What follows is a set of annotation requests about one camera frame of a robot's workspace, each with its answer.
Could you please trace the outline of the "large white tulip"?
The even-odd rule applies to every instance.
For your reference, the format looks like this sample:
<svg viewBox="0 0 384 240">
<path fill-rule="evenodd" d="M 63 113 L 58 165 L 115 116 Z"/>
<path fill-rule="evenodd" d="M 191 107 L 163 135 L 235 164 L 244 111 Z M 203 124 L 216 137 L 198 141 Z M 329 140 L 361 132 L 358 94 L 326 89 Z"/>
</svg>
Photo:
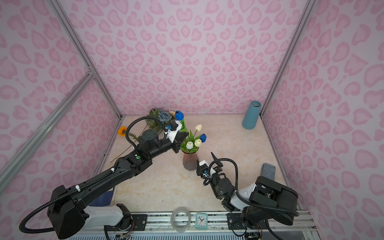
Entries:
<svg viewBox="0 0 384 240">
<path fill-rule="evenodd" d="M 186 154 L 192 154 L 198 151 L 198 149 L 195 148 L 195 145 L 193 142 L 182 143 L 181 150 Z"/>
</svg>

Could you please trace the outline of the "red glass vase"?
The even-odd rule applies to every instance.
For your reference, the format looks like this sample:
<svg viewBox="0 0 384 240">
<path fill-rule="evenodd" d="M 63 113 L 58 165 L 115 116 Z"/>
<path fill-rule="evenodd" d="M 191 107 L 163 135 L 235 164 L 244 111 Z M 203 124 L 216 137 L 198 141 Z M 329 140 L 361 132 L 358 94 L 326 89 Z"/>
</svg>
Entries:
<svg viewBox="0 0 384 240">
<path fill-rule="evenodd" d="M 195 171 L 199 164 L 199 156 L 197 152 L 188 153 L 183 151 L 183 167 L 188 171 Z"/>
</svg>

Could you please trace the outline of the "small blue tulip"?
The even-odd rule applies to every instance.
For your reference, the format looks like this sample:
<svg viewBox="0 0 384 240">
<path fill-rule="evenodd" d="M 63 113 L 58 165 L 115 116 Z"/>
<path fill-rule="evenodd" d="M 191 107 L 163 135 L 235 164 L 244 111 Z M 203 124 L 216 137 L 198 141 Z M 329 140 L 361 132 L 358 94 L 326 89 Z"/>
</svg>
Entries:
<svg viewBox="0 0 384 240">
<path fill-rule="evenodd" d="M 184 120 L 184 114 L 181 111 L 175 112 L 175 123 L 177 125 L 177 131 L 181 133 L 189 133 Z"/>
</svg>

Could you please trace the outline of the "orange flower stem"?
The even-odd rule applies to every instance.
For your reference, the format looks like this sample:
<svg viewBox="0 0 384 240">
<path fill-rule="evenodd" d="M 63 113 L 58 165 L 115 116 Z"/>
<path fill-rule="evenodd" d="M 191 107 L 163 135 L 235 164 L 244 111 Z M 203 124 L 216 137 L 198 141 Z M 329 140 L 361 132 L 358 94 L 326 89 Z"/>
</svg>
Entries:
<svg viewBox="0 0 384 240">
<path fill-rule="evenodd" d="M 125 126 L 119 128 L 118 135 L 110 152 L 111 159 L 109 163 L 115 163 L 116 160 L 128 155 L 133 150 L 132 144 L 126 138 L 127 129 Z"/>
</svg>

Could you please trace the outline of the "teal cylindrical vase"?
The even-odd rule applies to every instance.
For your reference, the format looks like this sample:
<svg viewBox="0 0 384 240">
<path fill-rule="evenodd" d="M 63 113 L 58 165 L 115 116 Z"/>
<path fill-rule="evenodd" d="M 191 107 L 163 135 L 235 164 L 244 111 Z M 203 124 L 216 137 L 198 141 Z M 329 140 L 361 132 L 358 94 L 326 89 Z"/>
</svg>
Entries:
<svg viewBox="0 0 384 240">
<path fill-rule="evenodd" d="M 262 104 L 258 101 L 252 101 L 249 104 L 242 122 L 242 126 L 245 129 L 252 130 L 256 127 L 256 124 L 260 115 L 261 107 L 262 107 Z"/>
</svg>

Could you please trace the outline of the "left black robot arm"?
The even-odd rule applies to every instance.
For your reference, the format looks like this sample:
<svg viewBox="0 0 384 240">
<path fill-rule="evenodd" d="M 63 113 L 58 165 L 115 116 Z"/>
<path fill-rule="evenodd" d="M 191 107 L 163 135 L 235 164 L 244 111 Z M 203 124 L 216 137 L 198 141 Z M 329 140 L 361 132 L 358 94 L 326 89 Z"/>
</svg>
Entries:
<svg viewBox="0 0 384 240">
<path fill-rule="evenodd" d="M 161 126 L 164 137 L 159 138 L 157 131 L 148 129 L 138 137 L 135 144 L 129 132 L 140 121 L 153 120 Z M 19 230 L 25 234 L 41 234 L 55 232 L 60 240 L 67 239 L 78 233 L 91 220 L 91 213 L 86 208 L 99 196 L 112 189 L 116 185 L 131 179 L 152 165 L 153 159 L 168 150 L 178 153 L 188 132 L 184 131 L 184 114 L 175 113 L 175 119 L 168 124 L 152 116 L 145 116 L 133 121 L 126 130 L 126 140 L 133 146 L 133 151 L 119 158 L 114 165 L 106 171 L 86 180 L 80 184 L 65 188 L 57 187 L 51 196 L 51 200 L 29 213 L 19 225 Z M 52 224 L 50 228 L 30 229 L 27 222 L 40 213 L 47 210 L 47 216 Z"/>
</svg>

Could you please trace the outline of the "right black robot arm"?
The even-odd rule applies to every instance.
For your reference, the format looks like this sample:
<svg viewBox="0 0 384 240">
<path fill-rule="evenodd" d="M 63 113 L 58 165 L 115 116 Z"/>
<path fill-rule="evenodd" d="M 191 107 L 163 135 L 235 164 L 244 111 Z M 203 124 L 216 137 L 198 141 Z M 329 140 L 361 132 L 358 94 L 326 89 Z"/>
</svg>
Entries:
<svg viewBox="0 0 384 240">
<path fill-rule="evenodd" d="M 257 177 L 248 188 L 239 189 L 239 168 L 234 160 L 218 159 L 197 162 L 196 173 L 204 186 L 210 186 L 216 199 L 228 212 L 228 228 L 239 238 L 262 239 L 267 230 L 277 240 L 281 239 L 269 221 L 292 226 L 300 214 L 297 211 L 298 193 L 265 176 Z"/>
</svg>

